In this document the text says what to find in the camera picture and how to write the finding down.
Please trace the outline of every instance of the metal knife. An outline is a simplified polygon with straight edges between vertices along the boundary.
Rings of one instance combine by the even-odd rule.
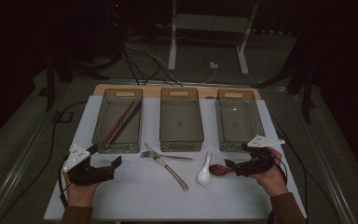
[[[148,151],[154,151],[153,148],[151,148],[147,143],[145,143],[145,146]],[[165,163],[165,161],[162,158],[153,157],[153,159],[157,164],[160,164],[163,167],[165,167],[165,169],[167,169],[171,173],[171,175],[175,177],[175,179],[178,181],[178,183],[180,184],[180,186],[184,191],[188,191],[188,185],[185,183],[185,181],[173,169],[171,169],[171,167],[168,166],[167,163]]]

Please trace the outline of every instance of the wooden board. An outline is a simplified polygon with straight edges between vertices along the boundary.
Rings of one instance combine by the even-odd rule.
[[[98,85],[93,95],[103,95],[107,89],[142,89],[144,91],[144,97],[159,97],[161,88],[181,88],[171,86],[141,86],[141,85],[113,85],[113,84],[100,84]],[[200,99],[216,98],[217,91],[224,90],[237,90],[237,91],[252,91],[256,100],[261,100],[260,93],[255,89],[246,88],[228,88],[228,87],[194,87],[184,86],[183,88],[195,88],[199,91]]]

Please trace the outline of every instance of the gray floor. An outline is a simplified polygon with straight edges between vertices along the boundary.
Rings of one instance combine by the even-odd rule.
[[[279,74],[295,41],[295,37],[288,35],[251,35],[245,51],[250,70],[248,77],[240,74],[235,46],[232,43],[216,47],[205,43],[200,43],[202,46],[197,43],[190,46],[180,42],[177,67],[172,76],[186,85],[246,87]],[[169,42],[165,37],[154,41],[134,38],[127,41],[127,44],[153,54],[165,63],[168,61]],[[129,54],[129,57],[146,74],[154,73],[156,65],[152,61],[133,54]],[[214,71],[208,67],[209,62],[218,63],[213,79]],[[102,74],[110,77],[105,83],[135,83],[124,61]],[[161,71],[156,78],[158,80],[149,83],[164,84],[162,80],[168,80]],[[301,95],[288,95],[284,91],[289,80],[284,79],[259,91],[270,114],[277,120],[277,132],[287,135],[305,167],[323,190],[308,176],[309,223],[358,223],[358,163],[318,88],[312,89],[315,108],[310,111],[312,123],[307,124],[299,113]],[[84,75],[77,75],[72,83],[58,83],[56,104],[51,112],[46,112],[47,99],[38,96],[40,89],[46,87],[46,73],[38,75],[34,81],[34,93],[0,131],[0,215],[18,198],[48,159],[55,112],[68,105],[87,101],[95,86],[101,83]],[[1,223],[53,223],[43,220],[43,215],[56,182],[58,163],[71,145],[84,107],[85,104],[71,107],[69,111],[74,112],[72,122],[57,125],[51,161],[47,169],[8,211]],[[283,150],[304,203],[306,186],[303,170],[287,145],[284,145]]]

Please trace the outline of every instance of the white tabletop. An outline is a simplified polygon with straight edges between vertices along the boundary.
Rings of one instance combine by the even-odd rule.
[[[102,98],[102,96],[89,98],[73,144],[83,148],[92,145],[91,139]],[[257,101],[257,106],[266,137],[277,138],[265,102]],[[267,218],[271,210],[269,196],[251,177],[236,176],[234,173],[221,177],[212,175],[211,183],[205,186],[197,181],[197,174],[205,163],[208,151],[213,153],[211,164],[225,164],[224,159],[250,160],[250,156],[245,153],[219,150],[214,100],[201,99],[200,111],[205,135],[201,151],[162,153],[193,158],[192,162],[164,159],[188,184],[188,191],[183,191],[173,176],[153,159],[140,158],[140,153],[121,154],[122,164],[115,171],[115,179],[103,182],[97,189],[92,218],[120,221]],[[145,143],[147,143],[157,152],[161,152],[158,127],[159,98],[144,98],[141,151],[145,151]],[[274,148],[283,154],[280,146]],[[108,166],[118,156],[118,154],[95,153],[91,156],[91,165]],[[282,161],[288,171],[288,188],[295,194],[305,216],[304,207],[284,155]],[[45,219],[61,219],[64,209],[59,194],[56,184]]]

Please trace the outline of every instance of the metal frame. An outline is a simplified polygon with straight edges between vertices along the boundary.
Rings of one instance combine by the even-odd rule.
[[[311,147],[318,158],[319,166],[321,168],[321,173],[324,177],[324,181],[326,182],[327,187],[329,188],[331,197],[336,206],[340,222],[343,224],[357,223],[356,218],[354,217],[354,214],[352,213],[350,206],[348,205],[347,200],[345,199],[344,192],[341,189],[340,185],[338,184],[334,176],[334,173],[329,165],[329,161],[324,155],[324,149],[318,144],[315,134],[313,133],[312,130],[310,130],[308,124],[303,119],[302,113],[300,111],[301,100],[299,99],[298,95],[293,95],[291,97],[291,101],[297,113],[297,120],[302,125],[304,132],[307,134],[307,137],[309,138],[311,143]]]
[[[170,59],[168,61],[168,69],[173,72],[176,67],[176,30],[177,29],[193,29],[193,30],[211,30],[211,31],[225,31],[243,33],[243,39],[237,46],[238,60],[240,63],[241,73],[244,76],[249,75],[248,65],[246,63],[244,51],[249,35],[252,31],[255,13],[257,12],[258,5],[254,5],[249,18],[235,18],[235,17],[213,17],[202,15],[181,14],[176,11],[176,0],[172,0],[172,36],[171,36],[171,49]],[[213,20],[212,27],[205,27],[203,23]],[[215,25],[216,20],[221,21],[221,26]]]
[[[60,96],[64,96],[67,91],[69,90],[69,84],[62,84],[62,90],[60,91]],[[53,104],[49,110],[49,112],[42,118],[40,121],[36,131],[31,136],[30,140],[28,141],[27,146],[20,154],[19,158],[17,159],[16,163],[11,167],[10,171],[7,173],[7,177],[3,182],[0,188],[0,216],[7,206],[10,198],[12,197],[14,190],[16,189],[17,185],[19,184],[22,175],[24,174],[25,170],[27,169],[27,165],[31,161],[34,152],[38,149],[37,145],[39,144],[40,138],[44,135],[44,132],[48,125],[53,120],[54,116],[56,115],[56,111],[62,101],[63,97],[60,97],[58,101]]]

